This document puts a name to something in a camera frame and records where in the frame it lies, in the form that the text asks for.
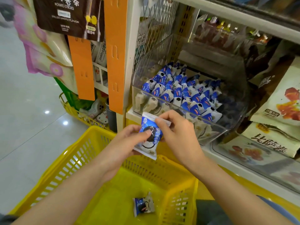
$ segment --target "clear acrylic bin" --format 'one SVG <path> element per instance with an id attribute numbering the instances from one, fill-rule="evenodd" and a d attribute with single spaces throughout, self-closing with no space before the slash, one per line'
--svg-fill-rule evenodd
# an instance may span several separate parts
<path id="1" fill-rule="evenodd" d="M 300 193 L 300 161 L 232 132 L 221 143 L 212 144 L 215 152 L 271 180 Z"/>
<path id="2" fill-rule="evenodd" d="M 157 74 L 170 61 L 180 59 L 181 64 L 196 68 L 186 71 L 187 76 L 200 72 L 199 80 L 220 78 L 222 95 L 218 100 L 223 105 L 218 109 L 223 114 L 216 122 L 207 121 L 200 116 L 187 112 L 179 106 L 141 90 L 142 85 Z M 205 145 L 225 132 L 234 129 L 246 113 L 249 93 L 243 59 L 227 52 L 202 44 L 188 43 L 188 39 L 171 35 L 151 49 L 139 61 L 132 78 L 133 111 L 142 114 L 149 112 L 160 115 L 173 109 L 194 124 L 199 143 Z"/>

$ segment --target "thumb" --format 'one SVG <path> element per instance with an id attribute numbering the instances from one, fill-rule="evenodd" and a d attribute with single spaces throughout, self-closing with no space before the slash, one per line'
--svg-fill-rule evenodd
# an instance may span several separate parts
<path id="1" fill-rule="evenodd" d="M 163 132 L 163 136 L 165 138 L 168 138 L 173 134 L 172 130 L 170 129 L 170 127 L 166 124 L 166 122 L 163 119 L 156 118 L 155 123 L 161 129 L 161 131 Z"/>
<path id="2" fill-rule="evenodd" d="M 137 134 L 128 137 L 127 140 L 131 145 L 134 146 L 138 143 L 147 140 L 151 136 L 151 134 L 152 134 L 151 130 L 147 130 L 145 132 L 138 132 Z"/>

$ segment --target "person's left arm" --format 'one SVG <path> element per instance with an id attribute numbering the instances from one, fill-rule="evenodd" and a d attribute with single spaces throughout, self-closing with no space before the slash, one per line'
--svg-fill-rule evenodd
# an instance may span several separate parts
<path id="1" fill-rule="evenodd" d="M 63 181 L 53 192 L 18 218 L 19 224 L 73 224 L 103 183 L 112 179 L 133 147 L 144 142 L 151 131 L 136 133 L 140 126 L 129 125 L 89 164 Z"/>

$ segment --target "person's right hand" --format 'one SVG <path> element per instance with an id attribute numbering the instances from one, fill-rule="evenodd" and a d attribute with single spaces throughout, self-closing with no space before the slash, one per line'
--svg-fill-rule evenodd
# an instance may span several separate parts
<path id="1" fill-rule="evenodd" d="M 174 126 L 171 130 L 163 120 L 155 119 L 166 143 L 185 167 L 194 170 L 205 156 L 198 143 L 193 124 L 174 110 L 169 110 L 159 117 L 171 121 Z"/>

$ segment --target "gray cylinder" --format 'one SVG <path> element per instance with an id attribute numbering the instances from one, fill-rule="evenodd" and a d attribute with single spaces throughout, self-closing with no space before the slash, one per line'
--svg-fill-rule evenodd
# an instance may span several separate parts
<path id="1" fill-rule="evenodd" d="M 106 100 L 106 112 L 107 112 L 107 119 L 108 119 L 108 126 L 111 131 L 118 132 L 117 129 L 117 116 L 116 113 L 110 110 L 109 106 L 109 99 Z"/>

